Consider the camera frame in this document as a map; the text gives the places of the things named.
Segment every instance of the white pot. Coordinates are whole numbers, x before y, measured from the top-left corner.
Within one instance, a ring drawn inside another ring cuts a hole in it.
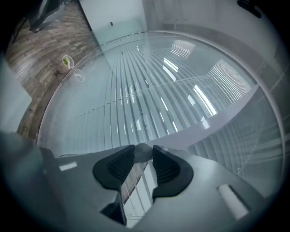
[[[64,64],[63,59],[64,59],[65,57],[67,57],[68,60],[69,60],[69,67],[66,66],[66,65]],[[68,56],[68,55],[64,55],[63,58],[62,58],[61,63],[57,66],[57,70],[58,70],[59,73],[67,73],[67,72],[68,72],[70,69],[72,69],[73,67],[74,67],[74,61],[73,61],[73,58],[71,58],[71,57]]]

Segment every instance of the potted plant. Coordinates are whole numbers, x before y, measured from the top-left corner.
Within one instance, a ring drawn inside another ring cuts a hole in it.
[[[60,73],[67,73],[70,69],[74,67],[73,58],[68,55],[64,55],[61,63],[58,65],[57,70]]]

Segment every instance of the wooden floor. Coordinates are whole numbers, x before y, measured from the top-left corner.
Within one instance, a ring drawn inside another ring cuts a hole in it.
[[[66,5],[62,17],[38,33],[29,31],[28,22],[24,24],[5,55],[17,80],[32,97],[18,128],[19,134],[34,140],[37,137],[49,99],[65,76],[56,69],[63,55],[78,63],[96,48],[93,35],[74,3]]]

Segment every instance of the black object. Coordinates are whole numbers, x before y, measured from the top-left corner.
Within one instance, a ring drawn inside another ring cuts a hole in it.
[[[108,204],[102,211],[102,214],[108,218],[118,222],[122,225],[127,225],[127,219],[125,216],[123,203],[120,195],[117,195],[116,201],[112,204]]]
[[[16,32],[16,33],[15,33],[15,32],[13,32],[13,36],[14,36],[14,38],[13,38],[13,41],[12,41],[12,43],[14,43],[14,42],[15,42],[15,40],[16,40],[16,37],[17,37],[17,35],[18,35],[19,31],[21,30],[21,28],[23,27],[23,25],[26,23],[27,19],[28,19],[28,18],[25,18],[25,19],[24,19],[24,21],[22,22],[22,24],[20,25],[20,27],[18,28],[18,30],[17,30],[17,32]]]
[[[238,0],[237,4],[240,7],[244,8],[245,10],[249,11],[251,14],[253,14],[257,18],[262,17],[261,13],[255,9],[255,5],[253,4],[253,2],[251,2],[249,0]]]
[[[23,23],[18,28],[17,32],[14,33],[12,43],[15,42],[16,37],[23,27],[24,23],[29,20],[29,30],[36,33],[45,28],[51,22],[56,20],[61,12],[60,6],[63,4],[63,0],[42,0],[40,1],[29,13],[25,16]]]
[[[121,191],[121,185],[134,165],[134,148],[134,145],[129,145],[96,162],[92,172],[104,188]]]
[[[178,195],[193,178],[193,169],[188,162],[156,145],[153,146],[153,166],[158,184],[153,190],[153,200]]]
[[[135,163],[145,163],[152,159],[153,149],[147,143],[139,143],[134,149]]]

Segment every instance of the small plant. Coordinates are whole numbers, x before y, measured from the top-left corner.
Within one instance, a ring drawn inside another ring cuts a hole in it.
[[[63,58],[63,63],[64,63],[65,66],[68,67],[69,59],[67,57],[64,57]]]

